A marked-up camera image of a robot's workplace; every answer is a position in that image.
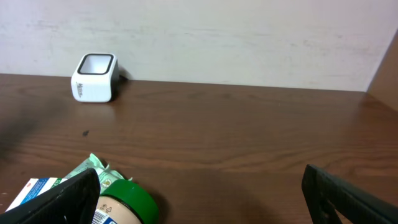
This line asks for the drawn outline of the light green wipes packet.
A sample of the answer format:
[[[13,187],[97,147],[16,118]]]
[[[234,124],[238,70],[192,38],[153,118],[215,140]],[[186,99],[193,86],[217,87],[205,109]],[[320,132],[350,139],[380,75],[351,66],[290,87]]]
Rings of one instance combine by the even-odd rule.
[[[121,173],[116,170],[112,170],[109,164],[104,165],[102,161],[93,153],[90,154],[89,158],[85,159],[81,164],[67,174],[65,179],[70,179],[87,169],[94,169],[96,171],[101,193],[104,192],[116,180],[126,180]]]

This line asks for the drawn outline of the white toothpaste box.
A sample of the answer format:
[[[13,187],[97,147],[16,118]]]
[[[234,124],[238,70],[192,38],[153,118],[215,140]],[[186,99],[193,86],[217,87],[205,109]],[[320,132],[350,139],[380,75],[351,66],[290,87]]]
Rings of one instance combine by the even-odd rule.
[[[48,191],[51,188],[63,183],[66,179],[57,177],[46,177],[46,178],[31,178],[19,192],[16,198],[12,201],[10,206],[6,209],[8,212],[19,205],[36,198],[38,195]]]

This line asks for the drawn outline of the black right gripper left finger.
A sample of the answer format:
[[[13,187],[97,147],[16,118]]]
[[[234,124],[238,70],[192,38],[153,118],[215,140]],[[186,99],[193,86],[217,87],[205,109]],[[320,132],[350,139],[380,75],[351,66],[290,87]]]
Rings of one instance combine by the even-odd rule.
[[[87,169],[1,215],[1,224],[90,224],[100,195],[99,178]]]

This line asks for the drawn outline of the green lid white jar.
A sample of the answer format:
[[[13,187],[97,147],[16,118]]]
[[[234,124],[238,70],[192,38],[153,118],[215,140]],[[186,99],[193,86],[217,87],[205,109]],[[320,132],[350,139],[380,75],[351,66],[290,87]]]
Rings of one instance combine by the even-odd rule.
[[[98,198],[92,224],[158,224],[159,208],[140,185],[116,180]]]

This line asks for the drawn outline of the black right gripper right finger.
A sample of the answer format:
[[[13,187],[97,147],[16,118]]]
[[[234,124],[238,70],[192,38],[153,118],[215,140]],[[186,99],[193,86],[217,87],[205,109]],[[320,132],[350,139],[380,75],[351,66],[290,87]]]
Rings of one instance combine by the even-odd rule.
[[[315,165],[306,165],[302,192],[314,223],[341,224],[340,213],[351,223],[397,224],[396,206]]]

